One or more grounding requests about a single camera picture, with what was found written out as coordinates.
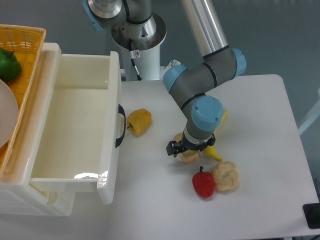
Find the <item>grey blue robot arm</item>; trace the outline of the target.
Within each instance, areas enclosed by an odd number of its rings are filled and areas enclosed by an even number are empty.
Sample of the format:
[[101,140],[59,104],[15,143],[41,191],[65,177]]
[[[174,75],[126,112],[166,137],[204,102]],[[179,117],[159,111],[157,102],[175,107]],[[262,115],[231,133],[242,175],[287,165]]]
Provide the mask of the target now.
[[203,58],[203,63],[193,69],[176,60],[160,68],[160,45],[167,30],[164,20],[152,11],[151,1],[85,0],[82,6],[95,30],[111,29],[121,49],[126,80],[162,80],[186,117],[181,140],[170,141],[167,154],[176,156],[213,146],[223,107],[207,92],[243,74],[247,66],[242,52],[229,47],[213,3],[182,1]]

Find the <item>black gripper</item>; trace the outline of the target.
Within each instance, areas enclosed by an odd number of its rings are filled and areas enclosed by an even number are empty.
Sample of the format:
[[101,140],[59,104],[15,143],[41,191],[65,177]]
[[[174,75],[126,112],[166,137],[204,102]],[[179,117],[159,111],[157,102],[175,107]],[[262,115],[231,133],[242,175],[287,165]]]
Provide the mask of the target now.
[[216,137],[212,133],[210,137],[201,144],[195,144],[190,142],[189,140],[182,139],[181,141],[170,141],[166,146],[166,152],[168,156],[173,156],[174,158],[177,157],[178,154],[184,151],[204,151],[207,147],[212,147],[216,142]]

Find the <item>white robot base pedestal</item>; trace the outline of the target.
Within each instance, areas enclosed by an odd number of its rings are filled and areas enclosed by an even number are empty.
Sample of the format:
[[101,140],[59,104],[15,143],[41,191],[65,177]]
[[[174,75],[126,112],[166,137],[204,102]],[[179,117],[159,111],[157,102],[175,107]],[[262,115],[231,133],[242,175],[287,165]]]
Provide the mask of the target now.
[[162,43],[163,41],[147,50],[132,51],[119,45],[123,64],[121,77],[125,78],[126,82],[138,81],[137,73],[139,73],[143,81],[162,80],[164,74],[171,67],[181,64],[180,61],[172,59],[167,65],[161,66],[160,50]]

